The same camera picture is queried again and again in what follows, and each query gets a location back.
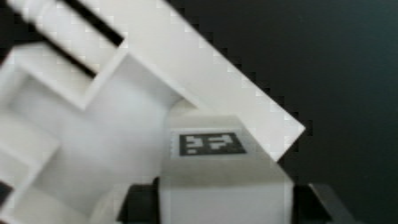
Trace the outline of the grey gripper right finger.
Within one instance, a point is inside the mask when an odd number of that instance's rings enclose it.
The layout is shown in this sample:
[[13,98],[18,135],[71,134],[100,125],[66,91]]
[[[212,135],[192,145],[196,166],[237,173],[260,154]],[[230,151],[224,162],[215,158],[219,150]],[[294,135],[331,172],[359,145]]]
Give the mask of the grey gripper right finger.
[[295,186],[292,224],[366,224],[354,217],[327,184]]

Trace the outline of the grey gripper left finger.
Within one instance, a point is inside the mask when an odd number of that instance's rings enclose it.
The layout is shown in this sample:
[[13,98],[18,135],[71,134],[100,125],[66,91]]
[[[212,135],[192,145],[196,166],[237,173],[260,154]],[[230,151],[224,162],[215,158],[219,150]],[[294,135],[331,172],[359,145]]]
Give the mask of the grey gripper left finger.
[[118,222],[121,224],[162,224],[159,181],[160,178],[155,178],[150,184],[134,184],[128,188],[118,214]]

